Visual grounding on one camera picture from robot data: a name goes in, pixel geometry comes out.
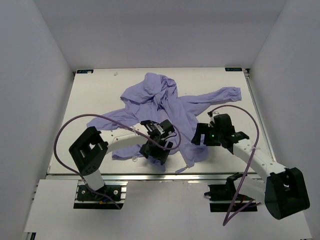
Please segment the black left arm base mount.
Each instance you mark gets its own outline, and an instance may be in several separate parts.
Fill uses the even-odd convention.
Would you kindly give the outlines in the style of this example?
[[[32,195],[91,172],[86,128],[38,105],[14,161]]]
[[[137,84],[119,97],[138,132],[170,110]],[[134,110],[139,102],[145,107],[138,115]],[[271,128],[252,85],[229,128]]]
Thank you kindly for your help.
[[[127,184],[125,181],[104,182],[104,187],[96,192],[87,188],[83,181],[78,181],[73,208],[82,210],[120,210],[126,199]]]

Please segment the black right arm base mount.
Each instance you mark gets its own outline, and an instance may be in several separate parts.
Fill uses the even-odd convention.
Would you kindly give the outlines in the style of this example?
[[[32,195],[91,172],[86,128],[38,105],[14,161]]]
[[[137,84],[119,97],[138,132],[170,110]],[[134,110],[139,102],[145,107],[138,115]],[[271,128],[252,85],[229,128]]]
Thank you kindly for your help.
[[[204,196],[209,199],[209,206],[211,213],[226,213],[229,209],[230,203],[236,193],[234,185],[235,180],[242,178],[242,173],[236,173],[229,176],[224,184],[208,185],[209,191],[204,193]],[[238,194],[235,203],[232,205],[231,213],[236,212],[242,208],[246,203],[252,200],[250,197]],[[244,208],[242,212],[257,212],[257,204],[253,201],[249,206]]]

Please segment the lavender zip-up hooded jacket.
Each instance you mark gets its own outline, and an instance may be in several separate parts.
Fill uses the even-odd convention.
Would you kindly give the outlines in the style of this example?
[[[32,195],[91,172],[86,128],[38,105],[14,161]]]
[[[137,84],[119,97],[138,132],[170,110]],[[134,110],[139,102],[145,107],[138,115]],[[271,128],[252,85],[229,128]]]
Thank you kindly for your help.
[[[191,90],[195,86],[194,80],[191,83],[185,80],[176,83],[165,75],[150,72],[143,81],[132,86],[124,81],[98,84],[90,112],[103,114],[129,127],[144,120],[157,123],[169,120],[181,133],[171,138],[174,144],[181,144],[170,151],[168,161],[164,164],[152,157],[145,159],[139,152],[141,146],[132,145],[109,153],[107,158],[110,160],[104,162],[103,167],[112,167],[119,173],[213,172],[213,156],[209,148],[191,143],[198,123],[197,116],[213,105],[240,101],[242,93],[235,86],[210,87],[201,95],[178,93],[182,87]]]

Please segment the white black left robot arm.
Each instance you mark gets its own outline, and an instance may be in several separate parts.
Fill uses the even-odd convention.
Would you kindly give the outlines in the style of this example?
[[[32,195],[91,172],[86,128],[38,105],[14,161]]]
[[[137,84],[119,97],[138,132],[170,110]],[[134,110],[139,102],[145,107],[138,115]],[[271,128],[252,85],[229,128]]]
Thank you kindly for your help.
[[[129,129],[99,131],[88,127],[69,148],[69,153],[80,175],[88,184],[88,193],[99,200],[105,196],[106,187],[99,167],[105,155],[116,150],[138,145],[138,153],[152,158],[161,165],[166,162],[173,143],[168,137],[175,132],[169,120],[157,123],[145,120]]]

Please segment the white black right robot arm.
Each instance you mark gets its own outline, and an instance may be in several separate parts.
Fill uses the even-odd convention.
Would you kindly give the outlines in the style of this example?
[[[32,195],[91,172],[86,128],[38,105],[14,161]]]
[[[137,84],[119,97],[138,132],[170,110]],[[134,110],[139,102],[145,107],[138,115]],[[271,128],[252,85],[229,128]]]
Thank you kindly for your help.
[[[212,201],[236,200],[240,196],[266,206],[281,220],[310,207],[303,173],[274,162],[250,141],[247,134],[236,131],[228,114],[211,116],[210,123],[198,123],[191,142],[194,145],[221,146],[252,168],[261,180],[237,172],[226,179],[224,189],[206,194]]]

